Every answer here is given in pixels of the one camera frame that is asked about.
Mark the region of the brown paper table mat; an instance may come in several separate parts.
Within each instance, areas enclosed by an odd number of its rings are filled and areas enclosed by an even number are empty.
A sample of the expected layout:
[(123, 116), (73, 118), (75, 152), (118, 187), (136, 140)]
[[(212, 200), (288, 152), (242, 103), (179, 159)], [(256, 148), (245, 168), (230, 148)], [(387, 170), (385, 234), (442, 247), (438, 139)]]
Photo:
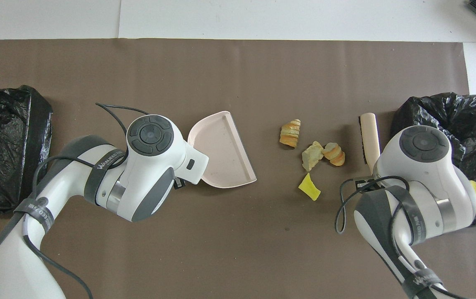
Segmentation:
[[(348, 208), (333, 229), (339, 185), (365, 176), (358, 118), (377, 115), (381, 143), (412, 96), (469, 93), (460, 43), (290, 40), (0, 40), (0, 88), (28, 85), (53, 107), (51, 155), (96, 134), (120, 148), (122, 130), (96, 102), (170, 118), (187, 137), (228, 110), (257, 176), (235, 189), (204, 182), (173, 190), (130, 223), (76, 196), (42, 251), (97, 299), (405, 299)], [(301, 120), (296, 148), (281, 127)], [(302, 152), (337, 143), (306, 172)], [(312, 201), (298, 185), (310, 173)]]

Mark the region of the pale bread chunk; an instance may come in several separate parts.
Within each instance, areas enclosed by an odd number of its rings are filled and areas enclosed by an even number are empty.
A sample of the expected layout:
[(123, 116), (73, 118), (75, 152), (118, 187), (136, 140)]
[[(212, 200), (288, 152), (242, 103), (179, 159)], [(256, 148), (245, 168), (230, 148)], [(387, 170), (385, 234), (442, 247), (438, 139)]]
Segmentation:
[(323, 157), (323, 147), (318, 141), (314, 141), (302, 152), (302, 166), (306, 172), (310, 172)]

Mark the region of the small yellow sponge piece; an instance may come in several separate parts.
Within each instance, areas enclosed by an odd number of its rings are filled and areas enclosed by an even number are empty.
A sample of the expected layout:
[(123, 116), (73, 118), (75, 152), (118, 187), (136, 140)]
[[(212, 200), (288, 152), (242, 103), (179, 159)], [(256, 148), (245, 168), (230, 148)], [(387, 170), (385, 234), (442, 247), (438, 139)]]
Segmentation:
[(300, 189), (304, 194), (306, 194), (312, 201), (317, 201), (319, 198), (321, 191), (315, 186), (315, 183), (312, 181), (310, 173), (307, 173), (302, 182), (298, 185), (298, 189)]

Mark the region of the beige hand brush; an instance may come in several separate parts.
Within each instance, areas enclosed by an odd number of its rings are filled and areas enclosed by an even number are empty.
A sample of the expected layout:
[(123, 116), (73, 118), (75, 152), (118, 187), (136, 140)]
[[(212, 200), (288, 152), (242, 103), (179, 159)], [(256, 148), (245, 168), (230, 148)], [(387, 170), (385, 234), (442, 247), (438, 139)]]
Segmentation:
[(381, 155), (376, 115), (374, 113), (361, 114), (359, 124), (364, 159), (371, 174), (374, 174), (376, 163)]

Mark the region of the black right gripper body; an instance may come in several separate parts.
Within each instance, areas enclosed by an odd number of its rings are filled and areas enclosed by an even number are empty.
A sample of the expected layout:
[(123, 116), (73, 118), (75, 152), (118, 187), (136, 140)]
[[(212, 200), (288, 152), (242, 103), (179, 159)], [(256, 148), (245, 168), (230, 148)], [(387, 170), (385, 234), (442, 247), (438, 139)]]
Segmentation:
[(356, 190), (361, 189), (361, 192), (375, 191), (378, 189), (378, 183), (372, 176), (363, 176), (354, 178)]

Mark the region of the small toy croissant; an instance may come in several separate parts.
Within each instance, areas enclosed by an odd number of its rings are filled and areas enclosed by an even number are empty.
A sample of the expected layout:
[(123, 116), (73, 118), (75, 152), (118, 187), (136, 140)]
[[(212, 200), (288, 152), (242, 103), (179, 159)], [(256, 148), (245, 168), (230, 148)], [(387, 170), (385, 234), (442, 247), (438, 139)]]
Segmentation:
[(325, 145), (322, 150), (324, 157), (337, 167), (344, 165), (345, 163), (345, 153), (342, 151), (342, 148), (335, 142), (329, 142)]

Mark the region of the large toy croissant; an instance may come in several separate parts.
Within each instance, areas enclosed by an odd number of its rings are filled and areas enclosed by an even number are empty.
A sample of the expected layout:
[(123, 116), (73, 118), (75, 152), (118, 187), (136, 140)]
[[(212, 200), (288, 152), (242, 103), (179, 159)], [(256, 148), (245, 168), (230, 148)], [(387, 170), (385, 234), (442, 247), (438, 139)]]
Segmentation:
[(294, 119), (284, 124), (280, 129), (279, 142), (283, 145), (296, 148), (299, 140), (301, 120)]

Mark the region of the beige plastic dustpan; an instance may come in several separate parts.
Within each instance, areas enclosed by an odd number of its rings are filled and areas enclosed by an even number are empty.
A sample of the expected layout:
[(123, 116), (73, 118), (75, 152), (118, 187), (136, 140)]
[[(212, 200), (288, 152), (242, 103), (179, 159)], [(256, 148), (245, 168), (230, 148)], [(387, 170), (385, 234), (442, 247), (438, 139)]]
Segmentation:
[(193, 125), (187, 138), (209, 157), (201, 179), (218, 189), (233, 189), (257, 181), (232, 114), (223, 110)]

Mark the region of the empty black bagged bin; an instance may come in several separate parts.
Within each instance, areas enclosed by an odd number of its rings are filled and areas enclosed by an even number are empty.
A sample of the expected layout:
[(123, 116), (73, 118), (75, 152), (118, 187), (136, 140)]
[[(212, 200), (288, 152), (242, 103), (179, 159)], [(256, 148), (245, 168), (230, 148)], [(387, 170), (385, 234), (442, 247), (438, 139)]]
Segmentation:
[(0, 211), (31, 193), (34, 172), (49, 155), (52, 114), (33, 87), (0, 89)]

